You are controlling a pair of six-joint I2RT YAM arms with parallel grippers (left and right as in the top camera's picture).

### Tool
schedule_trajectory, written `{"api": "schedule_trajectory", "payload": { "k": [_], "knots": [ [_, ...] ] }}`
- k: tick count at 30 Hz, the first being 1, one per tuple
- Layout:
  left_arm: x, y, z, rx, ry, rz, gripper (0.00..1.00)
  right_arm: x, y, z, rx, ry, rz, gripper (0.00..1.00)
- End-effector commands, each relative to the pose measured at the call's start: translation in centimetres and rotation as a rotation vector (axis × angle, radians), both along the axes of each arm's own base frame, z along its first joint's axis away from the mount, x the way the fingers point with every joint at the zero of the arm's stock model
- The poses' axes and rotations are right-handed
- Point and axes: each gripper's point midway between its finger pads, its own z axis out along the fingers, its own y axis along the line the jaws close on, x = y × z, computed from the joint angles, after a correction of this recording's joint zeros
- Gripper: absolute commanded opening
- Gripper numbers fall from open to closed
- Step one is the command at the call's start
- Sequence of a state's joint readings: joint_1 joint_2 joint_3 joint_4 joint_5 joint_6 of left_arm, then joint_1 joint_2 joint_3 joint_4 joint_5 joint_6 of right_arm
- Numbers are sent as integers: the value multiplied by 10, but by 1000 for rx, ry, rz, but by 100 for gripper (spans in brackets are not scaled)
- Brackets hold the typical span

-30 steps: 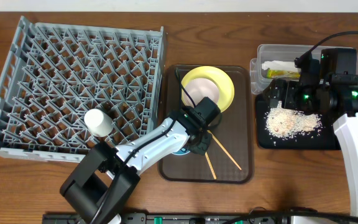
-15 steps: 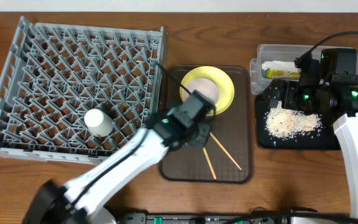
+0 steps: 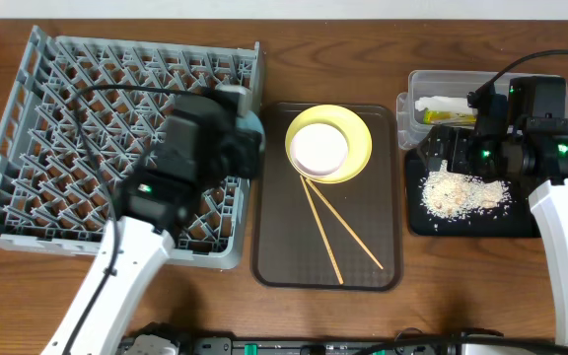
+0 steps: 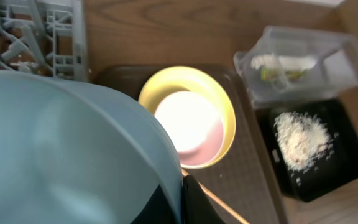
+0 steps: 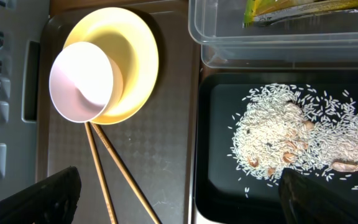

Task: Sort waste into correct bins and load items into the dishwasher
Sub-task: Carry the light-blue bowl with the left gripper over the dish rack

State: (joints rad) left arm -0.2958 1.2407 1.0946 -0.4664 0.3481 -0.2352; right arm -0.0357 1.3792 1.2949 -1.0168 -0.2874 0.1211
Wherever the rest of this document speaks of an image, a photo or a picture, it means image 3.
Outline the rice leftovers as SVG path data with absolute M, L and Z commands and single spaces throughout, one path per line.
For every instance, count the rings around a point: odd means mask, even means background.
M 419 204 L 426 210 L 426 219 L 433 223 L 434 232 L 460 222 L 470 225 L 471 217 L 496 219 L 499 215 L 496 209 L 502 208 L 502 214 L 506 215 L 513 202 L 507 182 L 485 182 L 481 177 L 452 173 L 447 160 L 442 161 L 438 171 L 430 171 L 420 187 Z

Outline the green snack wrapper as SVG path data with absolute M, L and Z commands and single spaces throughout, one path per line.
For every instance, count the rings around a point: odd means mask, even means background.
M 430 125 L 468 126 L 474 125 L 476 118 L 473 114 L 450 111 L 429 110 L 424 111 L 423 123 Z

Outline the white napkin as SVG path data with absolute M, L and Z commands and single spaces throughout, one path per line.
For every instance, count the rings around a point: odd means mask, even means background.
M 418 111 L 431 110 L 459 114 L 475 114 L 475 109 L 468 105 L 467 98 L 444 96 L 422 97 L 414 102 L 414 108 Z

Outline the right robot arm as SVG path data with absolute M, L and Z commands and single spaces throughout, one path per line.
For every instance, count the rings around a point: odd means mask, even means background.
M 435 124 L 416 151 L 430 171 L 515 181 L 528 202 L 546 252 L 556 311 L 556 342 L 568 346 L 567 84 L 559 76 L 517 76 L 507 93 L 494 81 L 465 98 L 422 97 L 417 110 L 473 116 L 472 127 Z

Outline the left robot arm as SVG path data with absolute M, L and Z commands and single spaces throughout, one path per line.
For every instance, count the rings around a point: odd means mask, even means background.
M 176 96 L 165 140 L 115 188 L 101 248 L 44 353 L 114 353 L 202 193 L 228 176 L 258 176 L 263 129 L 250 97 L 238 86 Z

